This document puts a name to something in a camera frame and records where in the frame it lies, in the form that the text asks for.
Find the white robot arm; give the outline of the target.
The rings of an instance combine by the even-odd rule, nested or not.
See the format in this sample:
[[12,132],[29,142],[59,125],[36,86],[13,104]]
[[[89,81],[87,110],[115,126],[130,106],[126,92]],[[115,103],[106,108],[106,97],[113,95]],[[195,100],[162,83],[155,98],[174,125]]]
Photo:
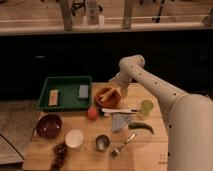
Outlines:
[[137,81],[166,109],[167,171],[213,171],[213,100],[188,93],[149,73],[144,66],[142,55],[124,57],[113,81],[120,88]]

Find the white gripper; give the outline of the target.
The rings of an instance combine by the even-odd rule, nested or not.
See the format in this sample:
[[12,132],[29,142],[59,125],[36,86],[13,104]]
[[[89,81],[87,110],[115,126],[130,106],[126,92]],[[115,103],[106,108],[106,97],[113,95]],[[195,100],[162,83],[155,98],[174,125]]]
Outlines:
[[131,77],[124,72],[118,72],[109,82],[116,88],[119,89],[121,97],[125,99],[128,94],[128,87],[131,83]]

